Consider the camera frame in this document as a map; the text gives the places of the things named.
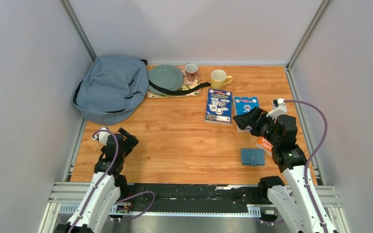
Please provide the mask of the dark blue paperback book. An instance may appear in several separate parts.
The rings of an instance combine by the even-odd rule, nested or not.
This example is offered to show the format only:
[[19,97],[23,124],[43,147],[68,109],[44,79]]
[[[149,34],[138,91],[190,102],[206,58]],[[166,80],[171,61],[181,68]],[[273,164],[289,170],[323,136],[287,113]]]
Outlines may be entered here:
[[210,88],[205,106],[205,123],[231,125],[233,96],[231,91]]

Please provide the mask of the blue-grey fabric backpack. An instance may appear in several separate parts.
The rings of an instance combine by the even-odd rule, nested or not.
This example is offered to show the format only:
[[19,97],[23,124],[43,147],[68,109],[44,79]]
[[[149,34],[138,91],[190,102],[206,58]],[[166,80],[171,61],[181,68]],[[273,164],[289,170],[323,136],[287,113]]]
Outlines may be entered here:
[[164,94],[185,95],[204,87],[171,91],[149,80],[145,60],[126,55],[96,58],[85,78],[77,85],[72,104],[88,121],[114,125],[126,120],[143,102],[149,87]]

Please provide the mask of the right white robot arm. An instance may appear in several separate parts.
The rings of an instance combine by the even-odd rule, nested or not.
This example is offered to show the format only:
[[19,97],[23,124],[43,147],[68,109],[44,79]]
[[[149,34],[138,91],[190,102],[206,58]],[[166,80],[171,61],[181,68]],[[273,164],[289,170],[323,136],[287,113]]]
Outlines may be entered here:
[[280,177],[260,179],[257,196],[263,203],[272,203],[293,233],[336,233],[336,226],[326,213],[312,182],[307,158],[296,143],[296,118],[276,118],[256,107],[234,116],[240,129],[251,127],[251,135],[261,136],[272,145],[272,159],[284,175],[292,195]]

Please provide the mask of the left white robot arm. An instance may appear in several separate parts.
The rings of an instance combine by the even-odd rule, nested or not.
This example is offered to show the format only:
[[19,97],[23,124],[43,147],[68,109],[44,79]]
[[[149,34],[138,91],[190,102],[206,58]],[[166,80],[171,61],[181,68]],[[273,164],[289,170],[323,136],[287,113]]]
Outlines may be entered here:
[[129,195],[126,177],[121,172],[138,139],[123,128],[111,133],[107,127],[96,131],[92,139],[103,147],[90,186],[67,223],[56,226],[56,233],[100,233],[115,202],[124,201]]

